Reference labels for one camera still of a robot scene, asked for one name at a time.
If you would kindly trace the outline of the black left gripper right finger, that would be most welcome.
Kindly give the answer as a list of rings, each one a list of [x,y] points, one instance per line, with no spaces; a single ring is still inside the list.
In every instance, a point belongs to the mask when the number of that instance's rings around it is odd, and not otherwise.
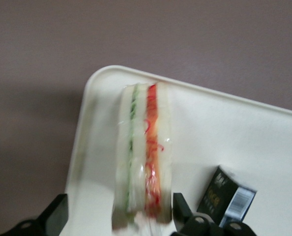
[[[253,236],[254,231],[242,222],[216,225],[209,215],[192,212],[181,193],[173,193],[173,236]]]

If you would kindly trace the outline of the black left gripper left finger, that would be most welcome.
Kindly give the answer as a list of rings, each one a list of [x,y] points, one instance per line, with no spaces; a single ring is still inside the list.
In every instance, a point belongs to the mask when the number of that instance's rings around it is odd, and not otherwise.
[[[2,236],[59,236],[69,218],[68,195],[57,195],[35,219],[19,222]]]

